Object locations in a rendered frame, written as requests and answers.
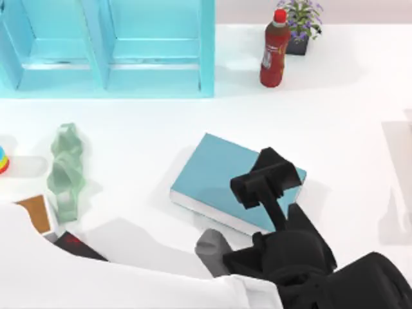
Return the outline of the teal book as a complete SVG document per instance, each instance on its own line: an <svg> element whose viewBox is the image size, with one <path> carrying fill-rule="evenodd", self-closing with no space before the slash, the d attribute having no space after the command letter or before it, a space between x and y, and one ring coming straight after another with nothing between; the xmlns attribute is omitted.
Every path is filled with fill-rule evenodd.
<svg viewBox="0 0 412 309"><path fill-rule="evenodd" d="M230 180L249 172L257 158L257 151L206 133L171 186L170 199L249 236L273 232L264 207L246 210L230 189Z"/></svg>

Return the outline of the pale grey rounded box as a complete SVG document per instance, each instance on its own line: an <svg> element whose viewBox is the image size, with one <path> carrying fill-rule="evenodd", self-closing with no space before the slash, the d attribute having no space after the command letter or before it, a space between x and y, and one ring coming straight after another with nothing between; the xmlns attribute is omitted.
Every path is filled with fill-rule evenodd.
<svg viewBox="0 0 412 309"><path fill-rule="evenodd" d="M224 235L214 229L205 230L195 246L196 255L213 277L230 274L223 262L223 256L231 252L232 248Z"/></svg>

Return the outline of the red bottle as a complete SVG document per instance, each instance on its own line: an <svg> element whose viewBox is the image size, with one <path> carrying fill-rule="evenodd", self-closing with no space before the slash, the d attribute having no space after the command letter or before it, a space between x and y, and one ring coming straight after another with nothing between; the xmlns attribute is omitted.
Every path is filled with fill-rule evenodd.
<svg viewBox="0 0 412 309"><path fill-rule="evenodd" d="M273 20L265 29L265 46L259 75L262 85L268 88L275 88L282 81L290 36L287 12L283 8L277 8Z"/></svg>

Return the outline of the purple flower plant black pot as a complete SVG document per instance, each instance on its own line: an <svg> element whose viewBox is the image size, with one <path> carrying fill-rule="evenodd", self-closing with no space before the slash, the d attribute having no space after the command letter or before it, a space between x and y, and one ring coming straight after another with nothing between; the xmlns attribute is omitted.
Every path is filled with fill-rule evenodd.
<svg viewBox="0 0 412 309"><path fill-rule="evenodd" d="M322 34L323 6L316 0L279 0L277 8L287 12L287 25L291 30L286 54L305 55L310 39Z"/></svg>

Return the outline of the light blue rack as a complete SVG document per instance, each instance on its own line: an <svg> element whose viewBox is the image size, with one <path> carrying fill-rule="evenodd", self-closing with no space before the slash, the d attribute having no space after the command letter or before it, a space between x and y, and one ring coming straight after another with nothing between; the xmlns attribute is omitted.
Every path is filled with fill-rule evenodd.
<svg viewBox="0 0 412 309"><path fill-rule="evenodd" d="M214 94L216 0L0 0L0 98Z"/></svg>

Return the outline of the black box with red mark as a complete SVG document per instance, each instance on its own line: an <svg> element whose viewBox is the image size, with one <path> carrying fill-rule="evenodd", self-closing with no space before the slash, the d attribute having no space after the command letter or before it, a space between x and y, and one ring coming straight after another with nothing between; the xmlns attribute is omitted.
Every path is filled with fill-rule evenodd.
<svg viewBox="0 0 412 309"><path fill-rule="evenodd" d="M64 232L59 238L57 238L53 244L75 256L106 262L109 261L106 257L99 254L89 245L85 244L78 237L68 231Z"/></svg>

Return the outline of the pale green translucent bottle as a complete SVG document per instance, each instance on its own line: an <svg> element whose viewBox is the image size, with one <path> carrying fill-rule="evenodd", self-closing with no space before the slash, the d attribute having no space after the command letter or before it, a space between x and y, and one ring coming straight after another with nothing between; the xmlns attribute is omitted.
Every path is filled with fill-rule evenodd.
<svg viewBox="0 0 412 309"><path fill-rule="evenodd" d="M78 219L79 194L86 183L83 143L74 123L58 127L51 153L53 160L47 186L55 196L57 219L59 223L72 222Z"/></svg>

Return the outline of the stack of coloured rings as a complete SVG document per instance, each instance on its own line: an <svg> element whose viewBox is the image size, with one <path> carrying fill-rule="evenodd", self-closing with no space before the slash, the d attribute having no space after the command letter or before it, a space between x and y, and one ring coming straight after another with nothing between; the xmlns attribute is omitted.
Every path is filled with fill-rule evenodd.
<svg viewBox="0 0 412 309"><path fill-rule="evenodd" d="M0 145L0 174L3 174L7 171L10 165L10 159L5 153L5 150Z"/></svg>

